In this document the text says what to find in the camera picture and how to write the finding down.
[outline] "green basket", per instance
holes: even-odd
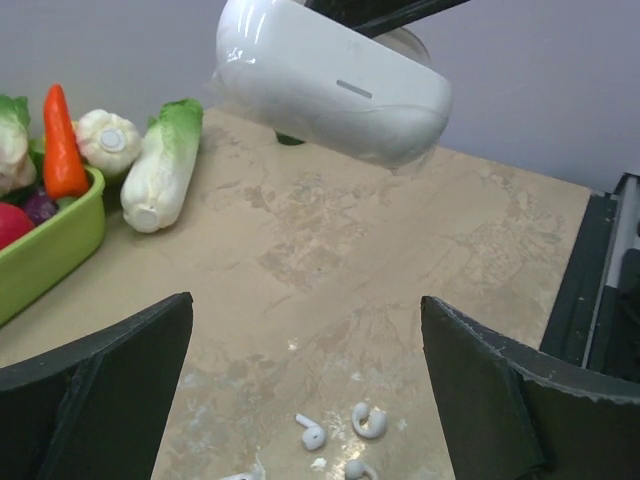
[[[105,181],[86,167],[91,188],[67,208],[0,250],[0,326],[71,273],[105,234]]]

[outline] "orange carrot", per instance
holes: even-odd
[[[44,131],[47,143],[44,152],[44,187],[54,200],[79,198],[89,190],[89,180],[82,159],[69,108],[60,85],[49,89],[44,102]]]

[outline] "plastic wrap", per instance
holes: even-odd
[[[371,41],[291,0],[229,0],[217,61],[216,108],[394,172],[428,156],[451,111],[411,33]]]

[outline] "table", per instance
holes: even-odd
[[[537,347],[589,195],[444,148],[393,175],[210,111],[179,223],[136,234],[108,201],[103,246],[0,330],[0,366],[190,291],[194,333],[155,479],[256,465],[337,480],[357,456],[381,478],[452,479],[420,298]],[[360,401],[388,412],[383,439],[353,434]],[[326,428],[324,450],[302,448],[296,412]]]

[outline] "earbud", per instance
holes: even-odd
[[[384,412],[371,413],[369,405],[358,403],[351,412],[351,424],[358,435],[363,438],[374,439],[381,437],[387,431],[387,415]]]
[[[344,466],[345,480],[360,480],[368,478],[369,480],[378,480],[378,474],[366,463],[360,460],[349,460]]]
[[[320,425],[300,413],[296,414],[295,420],[306,428],[302,434],[302,443],[304,444],[304,448],[313,452],[325,444],[327,441],[327,434]]]
[[[224,477],[220,480],[256,480],[253,473],[239,473],[238,475],[231,475],[230,477]]]

